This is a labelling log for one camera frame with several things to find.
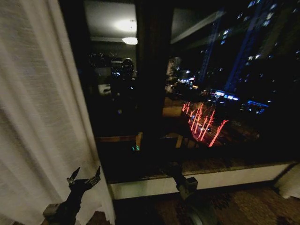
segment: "window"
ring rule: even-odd
[[[80,10],[61,0],[111,180],[155,173],[153,165],[139,162],[138,152],[149,146],[153,160],[164,151],[163,158],[171,158],[174,149],[188,160],[196,160],[189,149],[203,157],[234,157],[235,149],[258,149],[257,143],[268,149],[279,136],[278,119],[285,117],[279,109],[297,102],[297,0],[240,1],[234,10],[226,1],[174,4],[155,5],[148,10],[156,13],[148,14],[133,1],[85,0],[82,22]]]

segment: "glass pane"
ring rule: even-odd
[[[173,17],[166,136],[178,136],[182,148],[271,138],[281,129],[271,118],[284,116],[280,105],[299,80],[299,1],[216,4],[205,12],[184,6]]]
[[[97,137],[136,134],[136,17],[134,4],[84,1],[89,63],[99,93]]]

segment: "curtain fold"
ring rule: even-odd
[[[91,177],[100,161],[57,0],[2,0],[0,21],[0,214],[40,224],[67,198],[66,178],[79,166]],[[114,224],[102,170],[77,219],[100,208]]]

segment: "floor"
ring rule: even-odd
[[[300,200],[284,199],[270,187],[209,193],[200,197],[213,206],[220,225],[300,225]],[[116,225],[189,225],[178,194],[114,202]]]

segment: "red light streak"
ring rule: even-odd
[[[182,107],[182,111],[183,111],[183,112],[185,111],[186,106],[187,106],[187,104],[183,104],[183,107]]]
[[[193,127],[194,127],[194,124],[195,124],[195,121],[196,121],[196,118],[197,118],[197,115],[198,115],[199,109],[200,109],[200,113],[201,113],[201,111],[202,111],[202,105],[203,105],[203,103],[201,104],[201,108],[200,108],[200,106],[198,107],[198,110],[197,110],[196,116],[195,116],[195,118],[194,118],[194,121],[193,121],[193,125],[191,126],[191,130],[192,130],[192,129],[193,129]]]
[[[188,102],[188,105],[187,105],[187,113],[188,113],[188,110],[189,110],[189,102]]]
[[[191,111],[191,115],[190,115],[190,117],[192,117],[193,116],[193,113],[195,112],[195,110],[193,110],[193,111]]]
[[[228,122],[228,120],[223,120],[223,122],[221,123],[221,125],[218,126],[217,132],[216,132],[214,138],[211,140],[211,142],[210,142],[210,144],[209,144],[208,147],[211,147],[214,144],[214,142],[215,142],[216,138],[218,137],[218,135],[220,134],[220,131],[222,130],[224,124],[227,123],[227,122]]]
[[[199,120],[202,116],[202,106],[203,106],[203,103],[201,104],[201,108],[200,108],[200,112],[199,112],[199,116],[198,116],[198,121],[197,121],[197,124],[196,124],[196,127],[195,127],[195,131],[194,131],[194,134],[196,133],[197,129],[198,129],[198,124],[199,124]]]
[[[202,126],[202,128],[200,129],[200,134],[199,134],[198,138],[200,138],[200,136],[201,136],[201,134],[202,134],[203,127],[204,127],[204,125],[205,125],[206,122],[207,122],[207,118],[208,118],[208,116],[206,116],[205,119],[204,119],[203,126]]]
[[[214,121],[214,114],[215,114],[215,110],[214,110],[214,111],[212,112],[212,114],[210,115],[210,120],[208,121],[208,124],[207,124],[207,126],[206,126],[206,128],[205,128],[205,130],[204,130],[204,132],[203,132],[203,135],[202,135],[200,141],[203,140],[203,138],[204,138],[204,136],[205,136],[205,134],[206,134],[207,128],[210,127],[210,126],[212,125],[212,123],[213,123],[213,121]]]

